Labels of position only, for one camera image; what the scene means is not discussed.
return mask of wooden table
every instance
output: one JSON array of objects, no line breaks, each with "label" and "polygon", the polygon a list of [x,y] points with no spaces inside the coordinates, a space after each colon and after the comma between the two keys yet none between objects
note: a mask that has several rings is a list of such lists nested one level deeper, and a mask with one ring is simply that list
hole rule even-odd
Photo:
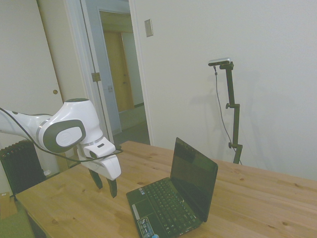
[{"label": "wooden table", "polygon": [[[168,177],[173,151],[125,142],[112,198],[75,166],[16,197],[52,238],[137,238],[126,193]],[[317,238],[317,181],[214,160],[219,165],[208,221],[184,238]]]}]

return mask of laptop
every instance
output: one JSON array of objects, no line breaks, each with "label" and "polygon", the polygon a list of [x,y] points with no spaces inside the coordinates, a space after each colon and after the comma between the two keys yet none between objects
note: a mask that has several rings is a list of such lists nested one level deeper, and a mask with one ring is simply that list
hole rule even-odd
[{"label": "laptop", "polygon": [[140,237],[178,237],[206,222],[217,171],[215,162],[176,138],[170,177],[126,194]]}]

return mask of black radiator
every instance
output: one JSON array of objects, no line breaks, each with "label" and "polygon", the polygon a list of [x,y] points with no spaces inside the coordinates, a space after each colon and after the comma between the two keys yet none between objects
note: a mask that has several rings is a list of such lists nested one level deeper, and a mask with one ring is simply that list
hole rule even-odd
[{"label": "black radiator", "polygon": [[22,140],[1,149],[0,160],[14,196],[45,180],[31,141]]}]

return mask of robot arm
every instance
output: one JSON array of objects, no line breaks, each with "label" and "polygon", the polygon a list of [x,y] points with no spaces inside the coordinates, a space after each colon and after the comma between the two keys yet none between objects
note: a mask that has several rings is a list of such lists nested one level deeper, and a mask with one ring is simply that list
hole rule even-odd
[{"label": "robot arm", "polygon": [[0,111],[0,132],[27,139],[30,139],[29,134],[42,149],[53,153],[65,152],[77,145],[79,159],[90,170],[96,185],[102,187],[98,174],[106,177],[113,188],[111,194],[115,196],[115,179],[121,174],[121,169],[117,156],[108,155],[116,148],[103,136],[96,110],[88,99],[68,100],[53,116]]}]

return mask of laptop keyboard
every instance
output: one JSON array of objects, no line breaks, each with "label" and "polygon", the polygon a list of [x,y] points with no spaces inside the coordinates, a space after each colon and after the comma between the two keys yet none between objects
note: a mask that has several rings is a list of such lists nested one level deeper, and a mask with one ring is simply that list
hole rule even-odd
[{"label": "laptop keyboard", "polygon": [[143,189],[150,199],[166,233],[179,236],[199,224],[197,217],[177,192],[171,188],[167,178],[151,183]]}]

